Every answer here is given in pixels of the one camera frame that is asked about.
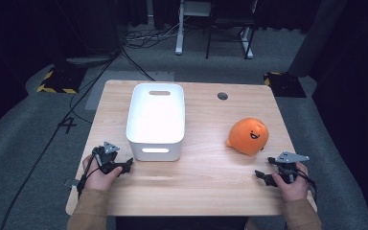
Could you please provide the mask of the white plastic storage bin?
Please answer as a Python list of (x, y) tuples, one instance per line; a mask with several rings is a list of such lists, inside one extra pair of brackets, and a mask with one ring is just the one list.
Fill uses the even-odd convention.
[(140, 83), (132, 92), (126, 138), (139, 161), (176, 161), (185, 136), (184, 90), (175, 83)]

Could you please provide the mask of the person's right hand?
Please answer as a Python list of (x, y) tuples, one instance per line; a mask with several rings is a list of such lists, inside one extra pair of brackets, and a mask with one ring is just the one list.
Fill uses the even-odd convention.
[(298, 176), (290, 184), (287, 184), (277, 173), (274, 173), (272, 178), (280, 189), (284, 202), (292, 202), (307, 198), (309, 182), (304, 177)]

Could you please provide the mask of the white desk frame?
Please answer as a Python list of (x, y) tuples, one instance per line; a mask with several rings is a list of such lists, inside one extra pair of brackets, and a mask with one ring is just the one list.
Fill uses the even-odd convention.
[[(178, 31), (176, 36), (175, 53), (180, 56), (183, 54), (184, 42), (184, 20), (189, 16), (207, 17), (210, 13), (211, 3), (202, 0), (180, 0), (178, 10)], [(247, 58), (253, 58), (253, 53), (248, 48), (249, 29), (242, 28), (239, 38)]]

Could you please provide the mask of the black yellow striped floor plate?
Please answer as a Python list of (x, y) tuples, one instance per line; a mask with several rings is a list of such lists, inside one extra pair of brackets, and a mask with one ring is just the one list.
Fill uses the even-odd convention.
[(38, 86), (37, 92), (77, 94), (86, 72), (86, 68), (52, 67)]
[(300, 81), (289, 73), (267, 72), (264, 74), (264, 84), (271, 88), (275, 97), (306, 97)]

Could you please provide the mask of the person's dark lap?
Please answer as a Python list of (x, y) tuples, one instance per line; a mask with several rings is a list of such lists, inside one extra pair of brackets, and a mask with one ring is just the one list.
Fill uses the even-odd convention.
[(245, 217), (119, 217), (116, 230), (243, 230)]

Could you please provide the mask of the grey metal stand base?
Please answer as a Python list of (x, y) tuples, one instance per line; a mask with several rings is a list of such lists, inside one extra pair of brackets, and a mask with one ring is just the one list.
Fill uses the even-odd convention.
[(111, 57), (70, 57), (66, 61), (77, 67), (88, 68), (104, 65), (111, 61)]

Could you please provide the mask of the orange smiling plush toy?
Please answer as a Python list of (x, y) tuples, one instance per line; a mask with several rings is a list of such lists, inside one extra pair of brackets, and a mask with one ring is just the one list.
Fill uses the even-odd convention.
[(264, 149), (268, 137), (268, 129), (262, 121), (244, 118), (231, 127), (226, 145), (240, 153), (253, 156)]

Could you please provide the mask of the grey curtain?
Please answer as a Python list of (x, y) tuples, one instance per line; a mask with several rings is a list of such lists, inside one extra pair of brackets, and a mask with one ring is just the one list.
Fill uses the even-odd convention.
[(297, 78), (307, 76), (325, 47), (347, 0), (321, 0), (316, 16), (287, 72)]

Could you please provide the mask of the black metal chair frame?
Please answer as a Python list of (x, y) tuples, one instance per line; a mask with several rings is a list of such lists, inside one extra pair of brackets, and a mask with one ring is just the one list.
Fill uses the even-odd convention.
[(258, 27), (257, 5), (258, 0), (211, 0), (206, 58), (210, 54), (213, 29), (231, 28), (241, 29), (237, 42), (242, 46), (243, 58), (253, 58), (251, 46)]

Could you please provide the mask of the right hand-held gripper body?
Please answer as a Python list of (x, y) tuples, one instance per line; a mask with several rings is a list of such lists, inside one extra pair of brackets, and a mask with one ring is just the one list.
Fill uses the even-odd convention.
[(290, 184), (298, 175), (296, 163), (309, 160), (310, 158), (306, 155), (283, 151), (275, 158), (275, 164), (277, 165), (279, 175), (287, 184)]

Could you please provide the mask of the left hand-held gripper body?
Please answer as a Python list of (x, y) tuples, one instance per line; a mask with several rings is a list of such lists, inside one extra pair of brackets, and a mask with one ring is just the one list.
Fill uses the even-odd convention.
[(117, 167), (121, 167), (120, 163), (115, 162), (119, 149), (119, 147), (108, 142), (104, 142), (102, 146), (93, 148), (92, 153), (102, 173), (109, 174)]

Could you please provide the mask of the person's left hand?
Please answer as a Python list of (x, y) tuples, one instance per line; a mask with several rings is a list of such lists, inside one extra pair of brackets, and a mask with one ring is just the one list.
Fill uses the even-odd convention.
[(87, 170), (87, 179), (84, 185), (86, 190), (109, 191), (113, 181), (119, 176), (122, 171), (121, 167), (115, 168), (109, 174), (104, 174), (98, 169), (98, 164), (95, 159), (90, 160), (87, 156), (82, 161), (83, 168)]

